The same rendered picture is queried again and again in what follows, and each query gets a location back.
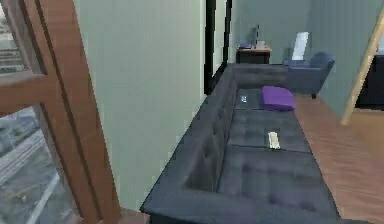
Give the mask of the beige remote control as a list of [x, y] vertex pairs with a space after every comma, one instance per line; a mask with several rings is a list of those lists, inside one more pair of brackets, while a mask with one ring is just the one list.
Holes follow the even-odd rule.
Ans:
[[279, 149], [280, 148], [278, 134], [276, 132], [269, 132], [268, 133], [268, 140], [269, 140], [269, 146], [272, 149]]

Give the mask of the purple cushion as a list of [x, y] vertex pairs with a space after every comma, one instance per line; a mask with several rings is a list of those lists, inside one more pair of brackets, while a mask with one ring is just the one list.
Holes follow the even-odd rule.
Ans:
[[292, 111], [296, 107], [293, 94], [285, 88], [264, 86], [261, 89], [265, 108], [279, 111]]

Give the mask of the tan wooden door frame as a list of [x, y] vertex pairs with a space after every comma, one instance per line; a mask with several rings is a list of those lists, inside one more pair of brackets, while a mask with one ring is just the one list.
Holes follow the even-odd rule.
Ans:
[[350, 121], [350, 118], [355, 108], [356, 101], [358, 99], [358, 96], [360, 95], [364, 81], [366, 80], [373, 58], [376, 54], [377, 48], [380, 45], [380, 39], [383, 33], [384, 33], [384, 7], [381, 9], [380, 16], [377, 20], [377, 23], [374, 27], [374, 31], [368, 42], [365, 55], [359, 67], [359, 71], [357, 73], [356, 78], [354, 79], [351, 92], [347, 98], [345, 110], [343, 112], [343, 115], [340, 121], [342, 125], [347, 125]]

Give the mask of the brown framed window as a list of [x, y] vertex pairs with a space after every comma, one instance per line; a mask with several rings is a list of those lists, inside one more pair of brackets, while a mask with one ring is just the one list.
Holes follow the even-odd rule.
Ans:
[[73, 0], [0, 0], [26, 66], [0, 78], [0, 115], [32, 106], [81, 224], [121, 208]]

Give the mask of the dark grey sofa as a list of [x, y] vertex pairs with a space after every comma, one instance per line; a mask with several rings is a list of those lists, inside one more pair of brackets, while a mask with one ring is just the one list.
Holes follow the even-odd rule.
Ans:
[[261, 104], [261, 87], [284, 80], [225, 69], [141, 205], [150, 224], [342, 223], [295, 113]]

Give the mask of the dark brown side table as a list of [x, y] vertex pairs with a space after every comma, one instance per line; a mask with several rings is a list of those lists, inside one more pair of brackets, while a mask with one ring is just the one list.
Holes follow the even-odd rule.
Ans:
[[249, 64], [269, 64], [270, 55], [271, 49], [269, 47], [264, 47], [262, 49], [238, 49], [236, 51], [236, 62]]

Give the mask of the black framed window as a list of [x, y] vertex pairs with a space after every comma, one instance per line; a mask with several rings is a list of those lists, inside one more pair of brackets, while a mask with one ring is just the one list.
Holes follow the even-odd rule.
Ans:
[[216, 84], [220, 80], [223, 72], [228, 64], [229, 57], [229, 37], [230, 37], [230, 22], [232, 15], [233, 0], [225, 0], [225, 17], [224, 17], [224, 31], [222, 59], [219, 62], [219, 67], [214, 68], [214, 30], [215, 30], [215, 14], [217, 0], [205, 0], [205, 61], [204, 61], [204, 94], [210, 95], [214, 90]]

